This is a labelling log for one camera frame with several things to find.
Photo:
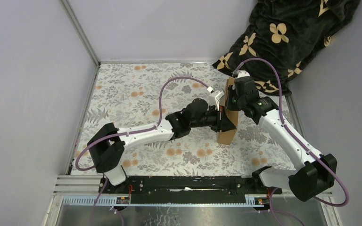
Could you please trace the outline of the brown cardboard box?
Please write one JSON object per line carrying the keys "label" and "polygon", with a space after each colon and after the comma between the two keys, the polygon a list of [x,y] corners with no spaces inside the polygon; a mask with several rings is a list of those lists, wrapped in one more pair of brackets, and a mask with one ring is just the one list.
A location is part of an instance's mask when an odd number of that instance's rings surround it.
{"label": "brown cardboard box", "polygon": [[221,131],[217,133],[217,143],[221,145],[230,145],[235,137],[238,128],[239,112],[231,111],[227,106],[227,100],[230,96],[229,86],[234,85],[234,78],[229,77],[225,83],[224,96],[220,100],[222,108]]}

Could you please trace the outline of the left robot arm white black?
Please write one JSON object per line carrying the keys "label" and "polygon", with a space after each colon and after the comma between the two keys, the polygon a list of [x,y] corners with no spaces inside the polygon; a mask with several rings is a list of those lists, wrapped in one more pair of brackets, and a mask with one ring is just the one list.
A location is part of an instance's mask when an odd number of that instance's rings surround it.
{"label": "left robot arm white black", "polygon": [[95,170],[103,174],[109,187],[117,194],[127,189],[127,175],[120,163],[124,151],[142,145],[171,141],[187,136],[192,128],[209,127],[217,134],[219,144],[229,145],[236,133],[238,113],[224,106],[215,107],[200,98],[194,99],[180,111],[153,123],[117,128],[113,123],[104,125],[88,142],[88,151]]}

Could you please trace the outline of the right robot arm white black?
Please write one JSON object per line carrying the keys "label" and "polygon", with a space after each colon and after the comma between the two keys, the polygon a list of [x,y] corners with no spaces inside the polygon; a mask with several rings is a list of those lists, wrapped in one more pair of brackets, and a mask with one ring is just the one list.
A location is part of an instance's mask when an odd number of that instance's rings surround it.
{"label": "right robot arm white black", "polygon": [[270,187],[290,190],[305,202],[331,188],[335,183],[337,160],[323,155],[309,144],[287,121],[270,97],[261,97],[251,77],[237,78],[226,85],[226,109],[244,115],[269,133],[294,165],[294,169],[262,167],[253,172],[251,187],[258,194]]}

